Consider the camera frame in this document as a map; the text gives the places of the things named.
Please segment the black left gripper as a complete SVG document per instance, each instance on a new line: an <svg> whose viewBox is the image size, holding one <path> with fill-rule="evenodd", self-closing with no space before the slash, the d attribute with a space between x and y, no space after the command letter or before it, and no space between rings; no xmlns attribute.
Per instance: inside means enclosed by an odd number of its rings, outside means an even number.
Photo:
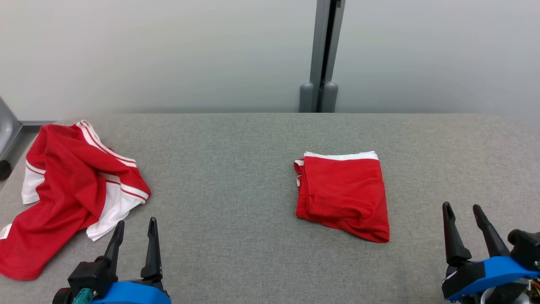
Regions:
<svg viewBox="0 0 540 304"><path fill-rule="evenodd" d="M124 237L124 220L120 220L114 229L108 247L105 251L106 261L108 262L108 269L110 271L116 271L116 266L118 263L119 248L123 243ZM129 282L147 285L158 289L160 292L168 295L167 290L164 289L162 284L162 259L159 243L159 232L157 219L155 217L150 218L147 229L147 253L145 265L141 269L141 278L139 280L130 280Z"/></svg>

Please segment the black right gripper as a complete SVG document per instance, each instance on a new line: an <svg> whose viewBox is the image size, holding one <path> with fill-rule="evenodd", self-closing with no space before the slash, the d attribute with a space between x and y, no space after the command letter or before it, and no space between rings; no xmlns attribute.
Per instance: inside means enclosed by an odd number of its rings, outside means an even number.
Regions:
<svg viewBox="0 0 540 304"><path fill-rule="evenodd" d="M488 220L480 205L475 204L472 209L476 224L483 233L489 256L510 256L510 250ZM449 267L460 267L444 279L442 283L443 297L445 299L461 299L464 294L470 293L464 292L464 290L485 277L485 267L483 262L467 264L471 259L471 252L465 248L462 242L455 224L456 217L451 204L444 202L442 210L447 265Z"/></svg>

